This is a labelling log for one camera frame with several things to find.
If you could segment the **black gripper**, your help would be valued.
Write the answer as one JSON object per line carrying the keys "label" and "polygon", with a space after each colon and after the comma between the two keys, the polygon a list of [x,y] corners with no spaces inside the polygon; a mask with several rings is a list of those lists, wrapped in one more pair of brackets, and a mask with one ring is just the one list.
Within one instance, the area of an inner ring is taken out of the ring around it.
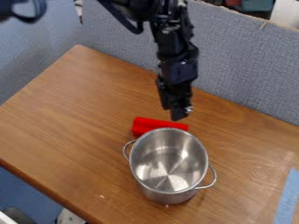
{"label": "black gripper", "polygon": [[[191,47],[182,52],[158,49],[159,74],[156,87],[163,109],[170,109],[174,121],[182,120],[192,112],[192,82],[198,79],[199,48]],[[168,101],[167,88],[171,87]]]}

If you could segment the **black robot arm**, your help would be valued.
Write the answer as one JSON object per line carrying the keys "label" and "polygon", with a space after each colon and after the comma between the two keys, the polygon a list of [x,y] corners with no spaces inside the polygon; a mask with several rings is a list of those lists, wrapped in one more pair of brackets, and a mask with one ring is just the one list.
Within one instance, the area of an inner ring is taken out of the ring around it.
{"label": "black robot arm", "polygon": [[[158,45],[156,86],[163,108],[178,121],[192,111],[199,48],[186,0],[95,0],[134,33],[150,24]],[[0,0],[0,103],[78,42],[80,23],[71,0]]]}

